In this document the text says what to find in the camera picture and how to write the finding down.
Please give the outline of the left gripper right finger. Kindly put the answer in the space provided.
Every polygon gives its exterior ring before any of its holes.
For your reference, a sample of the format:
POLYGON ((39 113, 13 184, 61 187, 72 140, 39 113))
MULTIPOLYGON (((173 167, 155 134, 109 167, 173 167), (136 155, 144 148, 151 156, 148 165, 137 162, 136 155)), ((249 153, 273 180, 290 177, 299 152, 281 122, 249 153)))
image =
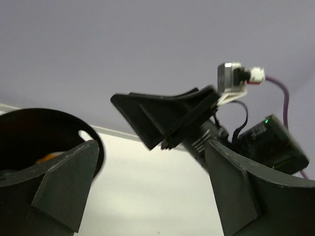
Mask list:
POLYGON ((205 158, 225 236, 313 236, 315 182, 291 176, 215 140, 205 158))

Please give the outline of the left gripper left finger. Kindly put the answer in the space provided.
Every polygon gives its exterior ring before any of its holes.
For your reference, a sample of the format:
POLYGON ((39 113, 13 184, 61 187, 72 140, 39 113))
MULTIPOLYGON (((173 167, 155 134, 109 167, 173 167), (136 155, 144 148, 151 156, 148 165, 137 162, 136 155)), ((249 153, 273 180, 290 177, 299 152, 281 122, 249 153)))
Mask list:
POLYGON ((79 231, 98 160, 90 140, 0 178, 2 236, 72 236, 79 231))

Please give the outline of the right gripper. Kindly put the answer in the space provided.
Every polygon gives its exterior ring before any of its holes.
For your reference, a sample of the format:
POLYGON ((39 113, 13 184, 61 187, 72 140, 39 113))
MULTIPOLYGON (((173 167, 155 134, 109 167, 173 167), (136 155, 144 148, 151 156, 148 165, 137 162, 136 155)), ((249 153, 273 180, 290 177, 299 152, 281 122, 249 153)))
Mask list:
POLYGON ((181 144, 207 170, 205 144, 208 140, 214 139, 235 149, 228 140, 229 133, 215 116, 218 99, 216 90, 207 86, 176 96, 116 93, 110 101, 150 150, 159 143, 161 149, 181 144))

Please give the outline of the orange plastic bottle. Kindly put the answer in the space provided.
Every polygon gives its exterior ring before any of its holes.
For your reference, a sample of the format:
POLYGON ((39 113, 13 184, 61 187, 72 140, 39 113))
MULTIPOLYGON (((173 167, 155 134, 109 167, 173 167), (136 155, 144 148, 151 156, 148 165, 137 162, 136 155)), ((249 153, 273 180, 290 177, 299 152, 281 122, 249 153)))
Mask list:
POLYGON ((35 161, 35 164, 40 164, 40 163, 43 163, 45 161, 48 161, 48 160, 51 160, 59 155, 63 154, 63 151, 59 151, 59 152, 53 152, 53 153, 50 153, 50 154, 47 154, 45 155, 44 157, 38 159, 35 161))

